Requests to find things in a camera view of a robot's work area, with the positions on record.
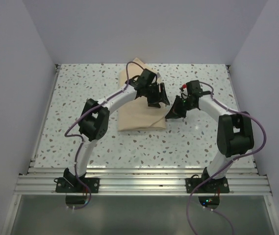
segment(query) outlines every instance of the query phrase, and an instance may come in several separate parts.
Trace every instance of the folded cloth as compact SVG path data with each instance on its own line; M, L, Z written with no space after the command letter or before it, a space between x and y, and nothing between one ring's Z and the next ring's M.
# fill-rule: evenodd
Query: folded cloth
M143 68L151 68L145 65L138 58L133 60L140 64ZM142 73L142 69L136 64L128 65L129 77L132 78ZM120 73L120 87L125 84L127 80L126 70ZM165 105L160 103L161 108L148 107L147 98L139 97L118 109L118 131L144 131L144 130L164 130L166 129Z

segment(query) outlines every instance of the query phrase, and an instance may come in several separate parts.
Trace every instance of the white speckled tabletop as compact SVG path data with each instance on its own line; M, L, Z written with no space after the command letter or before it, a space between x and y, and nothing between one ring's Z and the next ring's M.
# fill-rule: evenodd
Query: white speckled tabletop
M149 64L165 83L171 104L179 87L200 80L215 88L215 96L236 109L225 65ZM125 64L62 64L34 167L66 168L73 164L78 138L65 138L64 132L78 118L88 98L95 100L118 89L118 77ZM88 167L206 167L217 152L217 123L199 110L185 119L168 120L164 131L117 131L117 112L110 116L106 135L94 149ZM78 133L78 127L72 133ZM254 168L253 158L235 162L232 167Z

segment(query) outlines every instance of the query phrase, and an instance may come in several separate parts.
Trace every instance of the white wall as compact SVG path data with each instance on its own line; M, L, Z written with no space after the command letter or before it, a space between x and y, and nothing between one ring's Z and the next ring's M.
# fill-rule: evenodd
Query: white wall
M21 0L0 0L0 232L26 172L54 64Z
M267 131L268 143L256 160L269 177L279 213L279 0L268 0L231 66L231 77L240 108Z
M266 0L23 0L55 63L230 64Z

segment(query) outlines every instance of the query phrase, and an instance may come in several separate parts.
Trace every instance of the beige cloth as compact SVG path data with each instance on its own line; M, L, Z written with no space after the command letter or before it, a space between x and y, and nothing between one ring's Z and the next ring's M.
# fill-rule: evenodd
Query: beige cloth
M142 67L156 73L149 68L138 58L133 60ZM140 75L142 69L136 64L128 65L129 77L132 78ZM126 70L120 73L120 87L127 80ZM166 129L165 115L166 109L163 103L160 103L161 108L148 107L147 98L139 97L131 102L126 103L118 109L118 131L143 131L143 130L164 130Z

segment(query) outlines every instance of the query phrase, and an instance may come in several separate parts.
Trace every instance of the gray floor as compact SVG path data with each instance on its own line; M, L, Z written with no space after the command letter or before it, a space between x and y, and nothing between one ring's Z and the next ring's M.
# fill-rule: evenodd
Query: gray floor
M13 235L185 235L187 197L94 196L84 209L66 210L65 196L23 196ZM272 235L262 196L224 196L218 207L237 235ZM217 214L192 203L190 214L201 235L231 234Z

